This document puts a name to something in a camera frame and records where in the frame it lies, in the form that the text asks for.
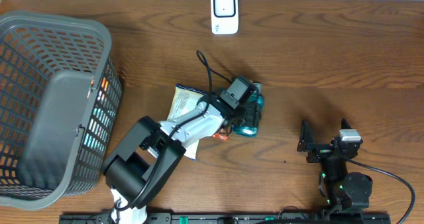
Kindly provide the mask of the teal mouthwash bottle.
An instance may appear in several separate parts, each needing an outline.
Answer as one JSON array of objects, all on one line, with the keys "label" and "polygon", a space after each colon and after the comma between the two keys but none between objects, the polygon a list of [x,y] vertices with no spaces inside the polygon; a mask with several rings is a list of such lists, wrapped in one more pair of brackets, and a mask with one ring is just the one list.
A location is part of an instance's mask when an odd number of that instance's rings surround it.
[{"label": "teal mouthwash bottle", "polygon": [[259,122],[262,117],[262,110],[264,106],[264,97],[261,94],[262,84],[259,82],[254,83],[257,90],[248,98],[244,104],[244,122],[234,124],[232,132],[236,135],[244,137],[255,137],[259,132]]}]

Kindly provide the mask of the orange candy bar wrapper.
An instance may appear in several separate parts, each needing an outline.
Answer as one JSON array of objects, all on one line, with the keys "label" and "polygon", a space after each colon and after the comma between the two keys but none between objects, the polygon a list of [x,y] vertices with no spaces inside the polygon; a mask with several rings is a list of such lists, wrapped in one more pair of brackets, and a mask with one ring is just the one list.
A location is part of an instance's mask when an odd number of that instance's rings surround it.
[{"label": "orange candy bar wrapper", "polygon": [[212,137],[215,139],[228,141],[229,135],[232,133],[232,128],[220,129]]}]

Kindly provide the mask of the white snack bag blue edges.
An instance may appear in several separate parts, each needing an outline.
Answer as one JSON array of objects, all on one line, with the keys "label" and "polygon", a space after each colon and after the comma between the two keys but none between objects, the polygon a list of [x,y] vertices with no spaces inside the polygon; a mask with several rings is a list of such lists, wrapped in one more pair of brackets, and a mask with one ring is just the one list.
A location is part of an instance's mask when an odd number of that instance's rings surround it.
[{"label": "white snack bag blue edges", "polygon": [[192,111],[197,102],[207,95],[206,91],[193,87],[176,84],[174,97],[167,120],[170,121]]}]

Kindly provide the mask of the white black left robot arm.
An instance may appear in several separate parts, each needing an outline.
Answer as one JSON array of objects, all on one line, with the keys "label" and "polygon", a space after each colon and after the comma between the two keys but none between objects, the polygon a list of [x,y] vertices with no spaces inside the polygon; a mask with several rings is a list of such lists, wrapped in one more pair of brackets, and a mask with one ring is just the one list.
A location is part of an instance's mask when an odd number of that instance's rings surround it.
[{"label": "white black left robot arm", "polygon": [[101,165],[113,194],[114,223],[144,223],[146,206],[157,196],[187,148],[230,126],[258,126],[263,96],[248,89],[203,96],[188,113],[156,122],[140,118]]}]

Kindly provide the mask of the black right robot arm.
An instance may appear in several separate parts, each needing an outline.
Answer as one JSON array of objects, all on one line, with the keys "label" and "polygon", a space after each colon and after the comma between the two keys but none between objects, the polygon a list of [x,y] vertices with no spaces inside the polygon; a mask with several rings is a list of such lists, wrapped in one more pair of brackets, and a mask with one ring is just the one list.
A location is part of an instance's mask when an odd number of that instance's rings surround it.
[{"label": "black right robot arm", "polygon": [[349,172],[347,162],[358,155],[362,137],[346,119],[337,136],[327,144],[316,143],[307,121],[301,122],[298,152],[307,154],[308,163],[319,163],[319,190],[337,211],[362,211],[369,207],[373,181],[360,172]]}]

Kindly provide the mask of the grey plastic basket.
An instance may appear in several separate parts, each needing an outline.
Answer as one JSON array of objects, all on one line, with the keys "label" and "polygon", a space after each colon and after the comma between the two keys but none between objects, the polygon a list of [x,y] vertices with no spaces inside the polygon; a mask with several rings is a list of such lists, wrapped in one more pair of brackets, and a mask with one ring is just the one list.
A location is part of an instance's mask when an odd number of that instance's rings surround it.
[{"label": "grey plastic basket", "polygon": [[1,205],[42,209],[96,185],[122,95],[111,45],[97,21],[1,16]]}]

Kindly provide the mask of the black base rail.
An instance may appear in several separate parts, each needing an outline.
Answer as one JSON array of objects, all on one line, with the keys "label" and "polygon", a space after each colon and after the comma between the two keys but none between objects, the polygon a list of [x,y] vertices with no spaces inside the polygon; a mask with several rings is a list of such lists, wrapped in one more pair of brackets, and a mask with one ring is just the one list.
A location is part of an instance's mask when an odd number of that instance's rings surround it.
[{"label": "black base rail", "polygon": [[172,214],[149,213],[149,224],[218,224],[218,223],[362,223],[390,224],[388,214],[377,213],[333,213],[329,217],[319,213],[283,212],[281,214]]}]

